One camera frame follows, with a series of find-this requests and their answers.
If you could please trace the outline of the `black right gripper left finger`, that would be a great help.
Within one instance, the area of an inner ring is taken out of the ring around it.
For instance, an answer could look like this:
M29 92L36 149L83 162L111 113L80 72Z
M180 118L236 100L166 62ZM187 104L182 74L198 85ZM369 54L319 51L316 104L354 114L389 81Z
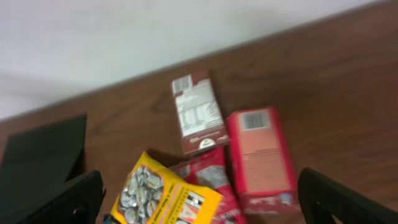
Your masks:
M94 223L106 190L98 170L40 189L1 190L1 223Z

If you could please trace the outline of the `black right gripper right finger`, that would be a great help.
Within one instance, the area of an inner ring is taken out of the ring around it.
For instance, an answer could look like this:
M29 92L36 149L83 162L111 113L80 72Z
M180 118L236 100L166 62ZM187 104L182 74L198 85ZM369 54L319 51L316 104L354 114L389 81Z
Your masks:
M297 189L306 224L397 224L397 212L311 168L302 169Z

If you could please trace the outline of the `dark green box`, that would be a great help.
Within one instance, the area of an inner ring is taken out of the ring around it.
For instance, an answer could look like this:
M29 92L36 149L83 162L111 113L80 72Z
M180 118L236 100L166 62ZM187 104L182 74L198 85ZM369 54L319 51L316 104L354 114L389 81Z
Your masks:
M14 134L1 162L1 215L33 203L70 179L84 151L86 116Z

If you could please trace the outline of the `yellow Hacks candy bag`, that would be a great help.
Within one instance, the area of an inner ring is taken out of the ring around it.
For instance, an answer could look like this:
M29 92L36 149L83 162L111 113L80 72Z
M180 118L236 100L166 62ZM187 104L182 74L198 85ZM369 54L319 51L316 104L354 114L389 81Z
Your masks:
M222 198L209 187L187 183L143 152L110 215L118 223L211 223Z

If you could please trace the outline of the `red Hacks candy bag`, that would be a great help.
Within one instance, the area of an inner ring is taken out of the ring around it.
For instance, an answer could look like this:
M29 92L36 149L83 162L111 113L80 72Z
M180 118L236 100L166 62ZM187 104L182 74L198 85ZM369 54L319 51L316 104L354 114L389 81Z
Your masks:
M221 195L213 224L246 224L246 218L226 175L223 147L217 147L199 157L171 166L170 170L189 184L207 186Z

